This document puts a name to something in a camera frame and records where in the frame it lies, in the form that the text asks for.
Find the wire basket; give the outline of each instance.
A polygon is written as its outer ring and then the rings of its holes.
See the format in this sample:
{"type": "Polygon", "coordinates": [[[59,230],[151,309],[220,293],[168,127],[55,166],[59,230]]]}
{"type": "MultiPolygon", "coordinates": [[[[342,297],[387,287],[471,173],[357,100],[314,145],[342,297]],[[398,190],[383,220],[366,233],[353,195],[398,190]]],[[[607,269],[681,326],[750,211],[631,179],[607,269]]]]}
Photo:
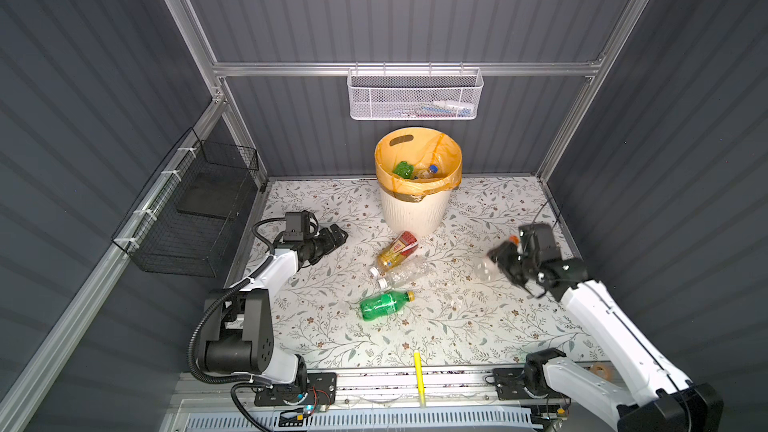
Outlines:
{"type": "Polygon", "coordinates": [[[256,199],[257,170],[255,149],[198,141],[175,170],[160,173],[165,182],[149,206],[126,215],[118,231],[141,214],[132,236],[116,232],[112,241],[145,272],[226,274],[256,199]]]}
{"type": "Polygon", "coordinates": [[[472,120],[483,80],[480,69],[434,73],[350,69],[347,86],[355,120],[472,120]]]}

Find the bin handle hole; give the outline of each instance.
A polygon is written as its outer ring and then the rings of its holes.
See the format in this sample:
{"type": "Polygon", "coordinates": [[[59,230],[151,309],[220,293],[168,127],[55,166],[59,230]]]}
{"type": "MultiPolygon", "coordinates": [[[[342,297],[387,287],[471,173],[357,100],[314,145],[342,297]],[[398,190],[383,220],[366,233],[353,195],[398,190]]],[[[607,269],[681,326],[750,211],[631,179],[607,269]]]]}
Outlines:
{"type": "Polygon", "coordinates": [[[403,142],[410,142],[411,140],[413,140],[413,136],[411,134],[408,134],[407,136],[395,137],[394,139],[389,141],[389,146],[394,147],[397,144],[402,144],[403,142]]]}

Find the white arm casing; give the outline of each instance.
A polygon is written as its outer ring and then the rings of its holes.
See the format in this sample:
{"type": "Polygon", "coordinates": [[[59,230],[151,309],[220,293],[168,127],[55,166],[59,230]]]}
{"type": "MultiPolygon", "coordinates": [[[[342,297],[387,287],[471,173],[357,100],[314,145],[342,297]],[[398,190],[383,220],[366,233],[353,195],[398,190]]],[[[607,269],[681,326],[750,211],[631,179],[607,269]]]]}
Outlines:
{"type": "MultiPolygon", "coordinates": [[[[261,264],[246,268],[245,274],[251,274],[261,264]]],[[[278,248],[275,250],[275,260],[256,277],[252,283],[243,287],[243,292],[254,290],[255,288],[265,288],[270,292],[270,300],[274,299],[277,292],[283,288],[288,279],[293,277],[299,271],[299,255],[289,248],[278,248]]]]}
{"type": "MultiPolygon", "coordinates": [[[[255,266],[246,268],[246,275],[253,273],[261,262],[255,266]]],[[[288,248],[278,248],[275,250],[275,260],[253,281],[243,287],[243,292],[254,290],[255,288],[265,288],[270,293],[270,300],[273,300],[288,279],[293,277],[299,271],[299,255],[288,248]]],[[[232,328],[242,328],[242,319],[240,324],[232,328]]],[[[299,366],[299,359],[295,354],[285,351],[275,345],[272,351],[270,364],[264,370],[261,377],[269,379],[273,384],[290,384],[296,379],[296,370],[299,366]]]]}
{"type": "MultiPolygon", "coordinates": [[[[658,399],[658,389],[672,394],[689,387],[688,376],[635,327],[600,282],[582,282],[567,290],[560,302],[602,347],[639,406],[658,399]]],[[[571,390],[551,387],[582,402],[571,390]]]]}
{"type": "Polygon", "coordinates": [[[627,389],[601,379],[566,357],[544,364],[544,378],[550,388],[563,391],[614,430],[619,421],[616,406],[634,402],[627,389]]]}

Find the black wire basket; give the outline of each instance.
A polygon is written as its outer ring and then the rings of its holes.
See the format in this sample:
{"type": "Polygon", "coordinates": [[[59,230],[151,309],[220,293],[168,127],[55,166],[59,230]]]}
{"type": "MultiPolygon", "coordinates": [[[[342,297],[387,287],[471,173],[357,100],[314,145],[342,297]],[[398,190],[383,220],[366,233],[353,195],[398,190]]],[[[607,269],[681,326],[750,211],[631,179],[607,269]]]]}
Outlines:
{"type": "Polygon", "coordinates": [[[141,270],[161,274],[226,275],[256,200],[256,150],[197,141],[158,195],[141,211],[125,216],[112,237],[141,270]],[[140,221],[131,237],[119,237],[133,214],[140,221]]]}

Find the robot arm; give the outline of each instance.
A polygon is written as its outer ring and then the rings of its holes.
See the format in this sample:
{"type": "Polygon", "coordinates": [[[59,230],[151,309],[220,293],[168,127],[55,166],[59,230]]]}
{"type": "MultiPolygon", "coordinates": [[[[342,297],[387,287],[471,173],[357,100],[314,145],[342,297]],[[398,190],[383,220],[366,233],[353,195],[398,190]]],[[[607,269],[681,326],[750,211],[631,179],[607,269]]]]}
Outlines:
{"type": "Polygon", "coordinates": [[[555,390],[576,400],[615,430],[717,430],[723,401],[708,384],[694,384],[632,323],[606,287],[589,278],[580,258],[563,260],[552,228],[520,228],[519,244],[506,242],[488,257],[513,283],[543,287],[600,344],[627,389],[602,380],[548,349],[526,357],[526,388],[555,390]]]}
{"type": "MultiPolygon", "coordinates": [[[[302,264],[317,264],[322,257],[344,244],[348,234],[337,225],[321,228],[311,212],[288,212],[282,220],[286,230],[274,242],[268,242],[264,260],[247,268],[247,284],[238,282],[238,290],[226,301],[222,293],[212,291],[205,303],[206,313],[212,312],[198,335],[190,341],[196,350],[195,363],[202,373],[228,374],[229,377],[250,377],[261,384],[286,385],[297,394],[306,393],[306,366],[300,356],[275,346],[272,329],[271,300],[283,285],[299,271],[302,264]]],[[[198,378],[217,379],[198,374],[198,378]]]]}

